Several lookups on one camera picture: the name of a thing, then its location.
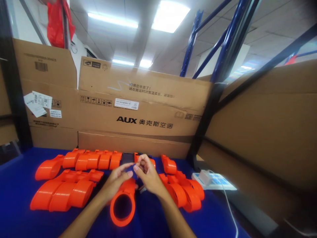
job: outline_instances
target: red plastic bag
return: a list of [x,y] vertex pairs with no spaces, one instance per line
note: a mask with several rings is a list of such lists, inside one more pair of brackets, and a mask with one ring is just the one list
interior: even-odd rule
[[66,10],[70,39],[72,39],[75,33],[75,26],[72,24],[72,16],[70,15],[69,6],[66,0],[57,0],[53,5],[49,2],[47,3],[49,17],[49,23],[47,25],[47,38],[49,39],[52,46],[59,48],[64,48],[62,4]]

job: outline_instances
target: orange plastic part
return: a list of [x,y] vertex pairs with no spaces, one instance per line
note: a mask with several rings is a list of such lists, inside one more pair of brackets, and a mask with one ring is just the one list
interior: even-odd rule
[[153,159],[150,159],[150,160],[151,160],[152,164],[154,165],[154,168],[156,169],[155,160],[153,160]]
[[65,155],[65,158],[63,160],[63,168],[74,168],[76,165],[76,162],[78,160],[78,157],[83,154],[85,150],[79,150],[74,149],[72,152],[68,152]]
[[192,179],[183,179],[179,182],[179,184],[183,187],[188,186],[191,187],[195,194],[198,196],[198,198],[202,201],[205,198],[205,192],[202,188],[202,186],[197,182],[196,180]]
[[138,160],[139,160],[139,155],[137,155],[138,153],[134,153],[134,162],[136,163],[136,162],[138,162]]
[[71,206],[82,208],[87,203],[93,187],[103,176],[103,172],[91,170],[64,170],[57,178],[45,182],[35,193],[31,210],[49,210],[65,212]]
[[179,182],[175,175],[167,175],[167,179],[170,184]]
[[164,184],[166,189],[168,190],[169,194],[171,195],[172,199],[174,200],[177,207],[183,207],[187,204],[187,198],[186,194],[184,192],[184,189],[181,187],[181,185],[177,183],[173,184]]
[[110,159],[113,155],[112,151],[105,150],[100,156],[98,169],[109,169]]
[[163,162],[164,172],[167,174],[175,175],[177,171],[175,161],[170,160],[166,155],[162,155],[161,159]]
[[85,153],[78,157],[75,170],[87,170],[88,159],[90,157],[90,150],[86,150]]
[[168,183],[168,178],[166,177],[165,174],[159,174],[159,177],[163,183]]
[[45,160],[37,169],[35,173],[36,180],[53,179],[58,174],[62,166],[63,155],[58,155],[54,159]]
[[194,189],[189,186],[183,186],[183,191],[186,194],[187,203],[183,206],[186,212],[193,212],[201,208],[201,201]]
[[[133,178],[130,178],[129,180],[125,181],[121,185],[121,187],[119,188],[119,191],[116,193],[116,195],[111,200],[110,216],[111,216],[111,219],[112,219],[113,223],[116,226],[119,226],[119,227],[126,226],[132,220],[132,218],[134,216],[134,212],[135,212],[134,193],[135,193],[135,180]],[[122,195],[128,196],[131,199],[132,209],[131,209],[130,214],[127,217],[120,219],[120,218],[117,218],[115,216],[114,205],[115,205],[115,202],[116,202],[117,198],[119,196],[122,196]]]
[[89,158],[87,162],[87,169],[97,169],[100,156],[101,155],[99,153],[99,150],[96,150],[95,152],[91,152],[89,154]]
[[121,158],[122,158],[122,153],[114,151],[113,155],[111,156],[109,169],[113,170],[119,167]]

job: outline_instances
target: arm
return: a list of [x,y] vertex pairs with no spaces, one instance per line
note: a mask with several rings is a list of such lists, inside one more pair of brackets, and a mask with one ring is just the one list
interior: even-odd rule
[[178,207],[163,185],[154,165],[146,154],[140,155],[139,160],[133,167],[135,173],[142,179],[144,186],[154,193],[162,204],[166,221],[172,237],[196,237]]
[[112,171],[99,193],[91,200],[91,202],[70,224],[70,226],[63,232],[63,234],[61,234],[60,238],[85,238],[87,236],[92,224],[98,217],[99,213],[118,192],[121,184],[132,177],[132,171],[129,171],[128,173],[123,172],[132,164],[133,163],[124,164]]

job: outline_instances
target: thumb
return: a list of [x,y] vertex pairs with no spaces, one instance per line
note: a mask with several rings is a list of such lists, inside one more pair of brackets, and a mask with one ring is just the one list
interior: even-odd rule
[[142,169],[140,169],[139,166],[134,165],[133,166],[133,170],[136,173],[137,176],[139,176],[139,178],[143,181],[145,179],[145,173],[142,171]]

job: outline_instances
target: white cable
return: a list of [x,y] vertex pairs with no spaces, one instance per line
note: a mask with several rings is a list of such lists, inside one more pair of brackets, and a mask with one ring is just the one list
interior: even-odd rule
[[290,224],[286,219],[284,219],[284,221],[291,227],[293,228],[295,231],[297,231],[299,234],[301,234],[302,236],[317,236],[317,233],[304,233],[301,232],[300,230],[298,230],[296,227],[294,227],[292,224]]
[[225,196],[226,196],[226,200],[227,200],[228,207],[229,207],[229,211],[230,211],[230,214],[231,214],[231,217],[232,217],[234,226],[235,226],[235,238],[238,238],[239,230],[238,230],[237,224],[236,224],[236,222],[235,222],[235,219],[234,219],[233,214],[232,214],[232,211],[231,211],[231,207],[230,207],[230,203],[229,203],[229,200],[228,200],[228,197],[227,197],[227,193],[226,193],[225,187],[224,187],[224,185],[222,184],[222,182],[221,182],[220,180],[218,180],[218,181],[220,182],[222,188],[224,189]]

